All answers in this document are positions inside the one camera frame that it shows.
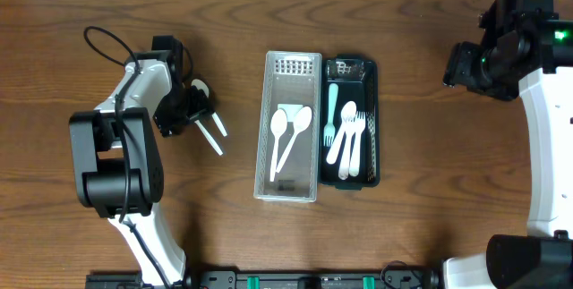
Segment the white spoon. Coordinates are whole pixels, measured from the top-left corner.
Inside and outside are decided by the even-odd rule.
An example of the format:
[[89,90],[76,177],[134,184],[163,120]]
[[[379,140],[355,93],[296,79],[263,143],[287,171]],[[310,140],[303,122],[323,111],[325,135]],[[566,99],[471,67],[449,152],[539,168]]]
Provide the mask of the white spoon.
[[342,144],[343,137],[346,133],[346,129],[349,124],[354,121],[356,114],[356,103],[354,101],[348,101],[341,109],[341,125],[335,136],[335,139],[329,149],[328,155],[326,157],[326,162],[333,165],[338,158],[338,153]]
[[[202,81],[202,80],[200,80],[200,79],[193,79],[193,80],[192,80],[192,86],[195,87],[195,88],[197,88],[197,89],[199,89],[199,90],[201,90],[201,91],[203,91],[203,92],[205,93],[205,95],[206,95],[207,98],[210,97],[209,87],[208,87],[208,85],[207,85],[204,81]],[[212,117],[212,119],[214,120],[216,126],[218,127],[220,133],[221,133],[224,137],[226,137],[226,136],[227,136],[227,129],[225,128],[225,126],[224,126],[224,124],[222,123],[220,117],[218,116],[218,113],[217,113],[215,110],[212,111],[211,117]]]
[[274,138],[273,150],[271,155],[269,180],[275,181],[278,165],[278,146],[279,139],[287,129],[287,114],[283,109],[278,109],[272,116],[270,130]]
[[216,151],[216,153],[219,156],[223,155],[223,150],[221,149],[221,147],[218,145],[218,143],[216,142],[216,140],[212,137],[212,135],[208,132],[208,130],[205,128],[205,126],[201,123],[200,120],[197,120],[195,122],[195,124],[199,127],[201,133],[203,134],[203,136],[205,137],[205,139],[207,140],[207,142],[210,144],[210,146]]

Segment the clear plastic basket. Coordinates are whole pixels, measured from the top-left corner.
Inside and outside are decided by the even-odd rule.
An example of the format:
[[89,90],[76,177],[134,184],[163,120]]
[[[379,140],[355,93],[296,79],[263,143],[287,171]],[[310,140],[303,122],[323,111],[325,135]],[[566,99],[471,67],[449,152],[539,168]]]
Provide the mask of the clear plastic basket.
[[[284,164],[269,180],[274,138],[270,130],[278,104],[300,104],[312,110]],[[316,201],[320,146],[321,54],[269,51],[265,59],[253,197],[266,201]],[[279,139],[278,162],[293,136],[293,122]]]

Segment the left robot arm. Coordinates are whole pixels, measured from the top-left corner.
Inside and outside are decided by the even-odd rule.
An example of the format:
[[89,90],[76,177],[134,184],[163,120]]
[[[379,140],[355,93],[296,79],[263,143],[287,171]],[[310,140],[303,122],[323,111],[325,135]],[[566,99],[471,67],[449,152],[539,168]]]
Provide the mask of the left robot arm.
[[160,205],[165,177],[155,134],[176,136],[195,122],[195,90],[184,83],[181,58],[163,51],[137,55],[123,67],[107,99],[69,119],[77,196],[123,236],[141,268],[134,279],[105,285],[189,288],[186,254]]

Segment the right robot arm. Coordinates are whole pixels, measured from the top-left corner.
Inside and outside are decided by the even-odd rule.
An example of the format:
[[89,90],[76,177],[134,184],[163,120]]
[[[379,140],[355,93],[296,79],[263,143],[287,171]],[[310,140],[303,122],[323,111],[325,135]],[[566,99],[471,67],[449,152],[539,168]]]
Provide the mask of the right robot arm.
[[572,24],[540,17],[493,27],[480,44],[457,43],[443,82],[511,101],[529,134],[526,235],[495,234],[484,253],[442,264],[446,288],[572,286]]

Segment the white label in basket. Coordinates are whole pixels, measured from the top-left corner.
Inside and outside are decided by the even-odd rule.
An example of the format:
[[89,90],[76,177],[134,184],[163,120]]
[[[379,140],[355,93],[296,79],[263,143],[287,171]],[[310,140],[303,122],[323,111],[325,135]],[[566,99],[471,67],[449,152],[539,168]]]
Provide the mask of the white label in basket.
[[278,104],[278,109],[282,109],[286,113],[286,119],[292,123],[297,113],[303,108],[300,104]]

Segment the white fork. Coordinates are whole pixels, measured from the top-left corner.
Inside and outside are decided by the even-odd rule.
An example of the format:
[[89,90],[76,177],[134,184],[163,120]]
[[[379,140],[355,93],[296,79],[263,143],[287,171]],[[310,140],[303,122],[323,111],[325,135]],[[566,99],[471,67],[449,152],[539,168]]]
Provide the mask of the white fork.
[[338,169],[338,178],[340,180],[346,180],[349,176],[349,166],[351,157],[350,148],[354,134],[355,134],[355,117],[352,117],[346,121],[345,144]]
[[323,129],[323,145],[325,147],[330,147],[335,138],[336,128],[334,126],[334,113],[338,100],[338,85],[337,83],[331,83],[328,90],[328,112],[327,112],[327,123]]
[[358,176],[360,170],[361,138],[365,123],[365,112],[358,112],[355,118],[355,141],[349,165],[349,175],[352,177]]

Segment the white spoon lowest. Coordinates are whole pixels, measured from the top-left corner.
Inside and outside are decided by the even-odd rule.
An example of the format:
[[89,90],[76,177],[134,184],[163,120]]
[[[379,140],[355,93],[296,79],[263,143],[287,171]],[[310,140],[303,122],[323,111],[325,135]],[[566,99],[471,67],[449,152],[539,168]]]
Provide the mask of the white spoon lowest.
[[311,121],[312,121],[312,110],[309,106],[304,106],[301,110],[299,110],[296,113],[293,121],[294,133],[290,141],[288,142],[286,149],[283,152],[283,155],[281,156],[278,162],[276,169],[277,173],[279,173],[282,170],[284,164],[286,163],[288,156],[294,146],[297,136],[309,127]]

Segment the black mounting rail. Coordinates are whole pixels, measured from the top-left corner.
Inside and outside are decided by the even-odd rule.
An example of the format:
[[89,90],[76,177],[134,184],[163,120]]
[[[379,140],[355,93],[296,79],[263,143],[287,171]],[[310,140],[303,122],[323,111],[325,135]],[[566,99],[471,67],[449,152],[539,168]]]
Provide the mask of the black mounting rail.
[[439,289],[438,273],[430,268],[390,266],[361,273],[249,273],[233,270],[186,276],[175,289]]

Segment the black plastic basket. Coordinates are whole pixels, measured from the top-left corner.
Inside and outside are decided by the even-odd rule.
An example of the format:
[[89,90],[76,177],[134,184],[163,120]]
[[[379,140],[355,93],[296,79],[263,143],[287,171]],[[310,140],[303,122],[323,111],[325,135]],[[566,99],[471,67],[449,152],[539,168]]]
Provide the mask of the black plastic basket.
[[[332,123],[341,125],[340,111],[348,101],[354,101],[359,112],[365,113],[365,128],[361,136],[359,173],[345,180],[338,177],[338,164],[326,162],[329,147],[325,144],[324,126],[329,114],[329,85],[338,85],[337,104]],[[381,178],[378,68],[373,60],[360,55],[337,55],[321,65],[320,150],[318,182],[339,190],[361,190],[377,186]]]

